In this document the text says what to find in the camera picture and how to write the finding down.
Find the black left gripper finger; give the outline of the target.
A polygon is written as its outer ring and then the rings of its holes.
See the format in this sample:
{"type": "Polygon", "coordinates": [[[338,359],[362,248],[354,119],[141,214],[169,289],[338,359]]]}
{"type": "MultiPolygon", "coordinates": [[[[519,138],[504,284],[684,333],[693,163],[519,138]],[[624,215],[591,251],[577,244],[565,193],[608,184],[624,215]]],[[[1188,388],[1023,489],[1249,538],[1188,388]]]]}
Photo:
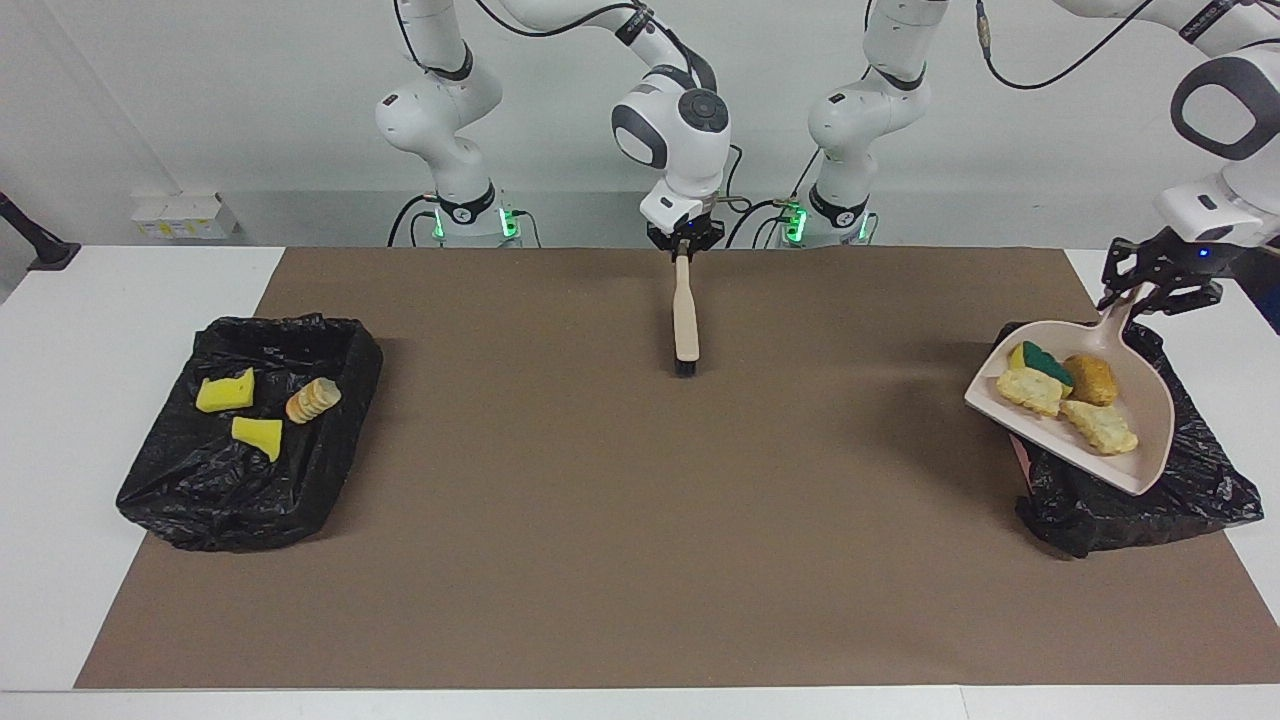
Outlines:
{"type": "Polygon", "coordinates": [[[1175,316],[1203,307],[1212,307],[1222,299],[1222,286],[1219,282],[1190,282],[1189,284],[1156,286],[1138,300],[1132,309],[1133,316],[1164,314],[1175,316]]]}
{"type": "Polygon", "coordinates": [[[1101,275],[1103,293],[1098,311],[1106,311],[1132,291],[1151,282],[1155,255],[1147,241],[1114,240],[1101,275]]]}

